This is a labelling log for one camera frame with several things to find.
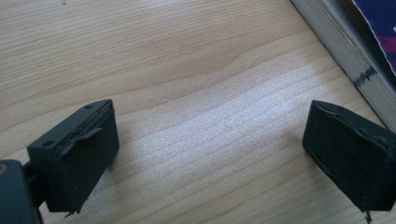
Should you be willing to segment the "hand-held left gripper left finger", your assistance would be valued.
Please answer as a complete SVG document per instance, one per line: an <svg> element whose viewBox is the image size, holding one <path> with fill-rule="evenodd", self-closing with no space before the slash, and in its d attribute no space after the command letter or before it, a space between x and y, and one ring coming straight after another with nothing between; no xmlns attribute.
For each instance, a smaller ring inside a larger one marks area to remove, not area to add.
<svg viewBox="0 0 396 224"><path fill-rule="evenodd" d="M110 99L83 106L30 144L32 168L47 181L48 209L79 212L119 147Z"/></svg>

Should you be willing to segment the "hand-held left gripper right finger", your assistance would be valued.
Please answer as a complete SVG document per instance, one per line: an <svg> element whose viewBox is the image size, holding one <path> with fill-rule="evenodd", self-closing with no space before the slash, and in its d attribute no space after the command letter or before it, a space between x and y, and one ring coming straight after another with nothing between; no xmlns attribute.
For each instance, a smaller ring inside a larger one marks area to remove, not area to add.
<svg viewBox="0 0 396 224"><path fill-rule="evenodd" d="M314 100L303 146L371 222L396 204L396 133L344 108Z"/></svg>

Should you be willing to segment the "purple cover book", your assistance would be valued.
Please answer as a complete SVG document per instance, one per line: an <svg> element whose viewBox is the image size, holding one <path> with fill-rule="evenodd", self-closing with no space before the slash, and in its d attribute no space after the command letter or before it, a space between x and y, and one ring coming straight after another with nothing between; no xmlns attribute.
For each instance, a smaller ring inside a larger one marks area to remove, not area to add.
<svg viewBox="0 0 396 224"><path fill-rule="evenodd" d="M355 88L396 133L396 74L357 0L290 0Z"/></svg>

